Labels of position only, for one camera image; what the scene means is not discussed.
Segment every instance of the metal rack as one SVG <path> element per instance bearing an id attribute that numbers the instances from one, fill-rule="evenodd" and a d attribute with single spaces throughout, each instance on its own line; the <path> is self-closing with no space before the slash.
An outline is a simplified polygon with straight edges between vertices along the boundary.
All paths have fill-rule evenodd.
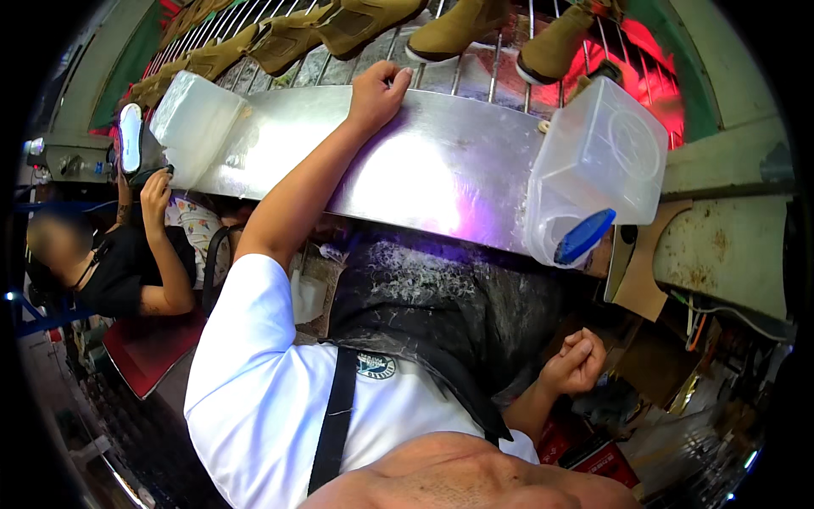
<path id="1" fill-rule="evenodd" d="M 289 16 L 292 12 L 299 9 L 306 9 L 307 12 L 310 12 L 312 9 L 317 7 L 317 4 L 319 3 L 321 3 L 320 0 L 248 0 L 247 2 L 239 4 L 235 7 L 223 10 L 215 15 L 211 20 L 202 23 L 195 29 L 190 30 L 185 35 L 178 38 L 175 42 L 168 45 L 164 50 L 157 53 L 155 58 L 147 66 L 144 77 L 149 77 L 155 74 L 159 71 L 163 64 L 174 61 L 179 56 L 183 55 L 185 51 L 203 47 L 212 40 L 215 40 L 216 43 L 222 42 L 233 37 L 249 24 L 257 23 L 259 20 L 274 17 L 276 15 L 281 15 L 281 13 L 284 13 L 282 15 Z M 440 17 L 448 9 L 454 6 L 454 3 L 454 0 L 438 0 L 437 3 L 431 2 L 431 5 L 427 8 L 429 12 L 424 13 L 425 17 L 423 22 L 426 22 L 432 18 Z M 535 0 L 528 0 L 527 9 L 529 30 L 527 36 L 529 38 L 534 38 L 535 21 L 540 18 L 540 15 L 543 15 L 548 19 L 558 18 L 561 10 L 568 5 L 570 4 L 565 2 L 565 0 L 536 0 L 536 2 Z M 623 59 L 626 64 L 631 65 L 637 72 L 639 72 L 640 76 L 644 77 L 647 92 L 647 99 L 641 100 L 644 105 L 650 106 L 653 103 L 654 92 L 651 89 L 653 86 L 659 86 L 662 93 L 666 90 L 671 94 L 679 94 L 675 75 L 666 69 L 657 59 L 650 57 L 643 52 L 639 46 L 632 44 L 617 23 L 598 16 L 596 26 L 598 28 L 600 36 L 599 39 L 601 39 L 601 48 L 605 58 L 610 58 L 610 56 L 613 55 L 620 60 Z M 486 87 L 486 90 L 483 90 L 483 93 L 468 95 L 464 94 L 464 96 L 470 97 L 471 99 L 484 100 L 487 103 L 501 103 L 500 101 L 496 101 L 498 91 L 497 85 L 498 83 L 501 83 L 498 76 L 501 70 L 501 56 L 504 56 L 507 60 L 510 60 L 510 62 L 507 62 L 507 64 L 514 66 L 512 55 L 508 55 L 508 52 L 514 52 L 516 49 L 510 48 L 510 46 L 505 46 L 507 35 L 516 35 L 516 33 L 512 32 L 514 28 L 514 26 L 510 26 L 508 28 L 497 30 L 496 41 L 492 46 L 484 46 L 481 44 L 478 45 L 480 50 L 488 48 L 488 50 L 492 52 L 492 62 L 490 67 L 491 72 L 488 79 L 488 86 Z M 300 88 L 329 84 L 349 85 L 353 77 L 363 70 L 359 67 L 360 60 L 370 59 L 370 57 L 373 57 L 374 59 L 387 60 L 401 59 L 401 55 L 396 54 L 396 47 L 399 46 L 398 42 L 401 42 L 401 39 L 406 39 L 409 37 L 409 35 L 405 34 L 402 27 L 398 27 L 388 33 L 383 34 L 380 39 L 387 40 L 388 37 L 389 42 L 387 45 L 380 44 L 378 45 L 378 48 L 372 48 L 373 44 L 371 44 L 355 59 L 347 63 L 339 63 L 335 61 L 330 53 L 324 50 L 324 48 L 322 52 L 318 50 L 312 51 L 304 59 L 301 59 L 295 65 L 293 65 L 286 75 L 276 79 L 272 79 L 271 76 L 265 75 L 265 73 L 260 73 L 260 67 L 249 58 L 244 57 L 233 65 L 232 68 L 223 76 L 221 76 L 217 80 L 217 83 L 229 90 L 242 94 L 253 94 L 265 90 L 281 88 Z M 593 44 L 595 43 L 586 40 L 582 45 L 583 50 L 581 53 L 582 59 L 584 59 L 585 73 L 589 73 L 592 70 L 589 45 L 593 46 Z M 631 50 L 638 51 L 638 60 L 631 58 Z M 436 83 L 432 91 L 442 92 L 450 95 L 459 95 L 462 93 L 462 65 L 468 53 L 469 51 L 454 59 L 454 67 L 451 65 L 449 66 L 449 81 L 446 87 L 442 88 Z M 309 74 L 308 79 L 304 79 L 301 76 L 304 69 L 304 63 L 306 61 L 311 62 L 312 59 L 320 60 L 318 61 L 318 65 L 313 66 L 314 72 Z M 343 69 L 347 69 L 347 71 L 346 74 L 341 77 L 341 79 L 334 79 L 333 83 L 326 83 L 326 72 L 328 71 L 332 62 L 336 62 L 336 65 L 341 64 Z M 427 65 L 419 64 L 417 72 L 414 74 L 411 88 L 415 90 L 427 90 L 425 87 L 426 72 Z M 658 77 L 658 80 L 651 85 L 650 80 L 655 79 L 653 77 L 654 75 Z M 567 97 L 566 83 L 560 81 L 556 87 L 557 92 L 554 101 L 551 101 L 551 103 L 548 104 L 542 104 L 541 108 L 535 108 L 533 101 L 534 92 L 537 86 L 532 86 L 529 84 L 524 84 L 525 90 L 523 91 L 521 101 L 517 102 L 516 104 L 501 103 L 501 105 L 542 118 L 547 118 L 550 117 L 553 109 L 561 108 L 564 105 Z M 673 149 L 681 144 L 683 140 L 683 124 L 679 129 L 670 131 L 669 140 L 670 149 Z"/>

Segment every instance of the plastic container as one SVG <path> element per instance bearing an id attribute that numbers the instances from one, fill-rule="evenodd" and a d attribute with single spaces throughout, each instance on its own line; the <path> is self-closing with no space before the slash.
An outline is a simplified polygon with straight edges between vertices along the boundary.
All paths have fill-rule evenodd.
<path id="1" fill-rule="evenodd" d="M 221 151 L 246 99 L 192 72 L 180 71 L 150 121 L 175 167 L 172 187 L 191 189 Z"/>
<path id="2" fill-rule="evenodd" d="M 322 314 L 327 283 L 300 275 L 298 269 L 291 272 L 291 303 L 294 308 L 294 324 L 308 323 Z"/>
<path id="3" fill-rule="evenodd" d="M 633 97 L 607 77 L 599 77 L 565 108 L 554 113 L 532 168 L 524 241 L 540 263 L 568 231 L 605 208 L 614 224 L 647 225 L 659 206 L 667 131 Z"/>

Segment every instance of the suspender strap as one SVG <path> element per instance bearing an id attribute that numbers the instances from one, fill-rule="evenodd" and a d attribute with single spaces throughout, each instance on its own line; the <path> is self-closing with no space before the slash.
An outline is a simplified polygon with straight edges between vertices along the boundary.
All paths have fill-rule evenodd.
<path id="1" fill-rule="evenodd" d="M 317 454 L 313 459 L 308 495 L 331 482 L 339 475 L 342 453 L 348 439 L 348 428 L 353 411 L 353 394 L 356 392 L 357 351 L 338 348 L 336 371 L 330 387 L 328 408 L 319 432 Z"/>

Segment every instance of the man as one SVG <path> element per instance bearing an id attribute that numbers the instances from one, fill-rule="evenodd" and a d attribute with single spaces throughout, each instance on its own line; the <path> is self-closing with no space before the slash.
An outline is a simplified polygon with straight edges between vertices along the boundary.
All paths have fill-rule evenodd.
<path id="1" fill-rule="evenodd" d="M 350 415 L 342 435 L 326 440 L 339 443 L 335 475 L 342 475 L 323 479 L 302 507 L 635 506 L 615 481 L 537 466 L 535 446 L 554 400 L 590 390 L 605 360 L 602 342 L 587 330 L 569 336 L 504 412 L 511 431 L 492 437 L 499 449 L 450 387 L 414 362 L 292 346 L 283 267 L 353 157 L 396 115 L 411 76 L 411 69 L 378 62 L 354 80 L 348 118 L 249 219 L 186 392 L 185 416 L 203 465 L 234 507 L 297 507 L 322 485 L 314 484 L 312 466 L 324 459 L 323 424 Z M 352 403 L 328 411 L 348 352 Z"/>

